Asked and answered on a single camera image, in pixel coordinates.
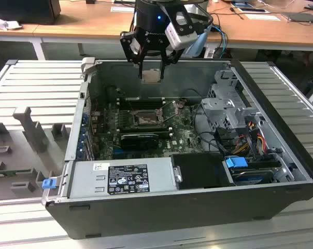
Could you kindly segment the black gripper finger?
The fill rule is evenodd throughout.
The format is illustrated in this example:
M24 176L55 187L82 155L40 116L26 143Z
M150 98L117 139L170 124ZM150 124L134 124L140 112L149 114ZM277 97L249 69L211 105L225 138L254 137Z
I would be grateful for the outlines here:
M143 77L144 46L138 42L138 32L121 32L120 44L128 62L138 66L138 78Z
M164 78L165 67L170 64L176 64L183 52L184 49L174 50L170 55L167 55L166 50L161 51L160 79Z

